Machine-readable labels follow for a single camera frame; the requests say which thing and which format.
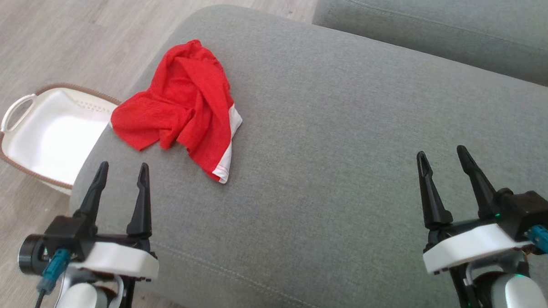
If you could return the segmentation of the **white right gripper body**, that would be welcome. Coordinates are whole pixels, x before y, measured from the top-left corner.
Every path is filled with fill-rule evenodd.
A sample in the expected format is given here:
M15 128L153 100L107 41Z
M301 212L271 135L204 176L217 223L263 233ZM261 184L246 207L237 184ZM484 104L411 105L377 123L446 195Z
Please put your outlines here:
M512 272L523 259L530 241L516 242L497 224L486 224L463 233L447 235L447 229L430 230L423 262L429 274L470 263L474 269L499 267Z

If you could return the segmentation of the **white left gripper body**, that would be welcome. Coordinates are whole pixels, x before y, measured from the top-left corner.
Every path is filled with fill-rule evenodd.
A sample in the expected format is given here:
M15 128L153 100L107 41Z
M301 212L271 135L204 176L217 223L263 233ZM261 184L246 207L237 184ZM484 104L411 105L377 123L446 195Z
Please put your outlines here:
M77 268L151 282L159 262L149 237L101 236L77 240Z

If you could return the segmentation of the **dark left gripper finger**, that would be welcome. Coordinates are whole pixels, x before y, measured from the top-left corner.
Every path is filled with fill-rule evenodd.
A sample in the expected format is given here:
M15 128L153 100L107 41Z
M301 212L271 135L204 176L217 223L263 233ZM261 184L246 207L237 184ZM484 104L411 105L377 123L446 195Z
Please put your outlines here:
M89 221L97 220L100 197L107 184L108 168L109 163L107 161L100 164L80 207L74 212L74 217L85 217Z
M139 189L137 201L127 226L127 235L140 238L152 236L152 210L150 201L150 168L141 164L136 185Z

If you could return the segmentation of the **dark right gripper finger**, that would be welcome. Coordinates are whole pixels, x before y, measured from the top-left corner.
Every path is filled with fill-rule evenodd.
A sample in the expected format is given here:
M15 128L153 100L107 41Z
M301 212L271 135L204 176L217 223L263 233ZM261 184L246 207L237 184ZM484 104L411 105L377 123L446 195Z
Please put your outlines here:
M493 203L493 197L496 194L494 187L464 145L458 145L456 152L464 173L470 179L478 205L478 217L482 220L495 218L498 211L495 203Z
M417 167L425 228L439 229L450 225L453 222L453 216L449 210L445 209L441 201L432 179L432 168L424 151L417 154Z

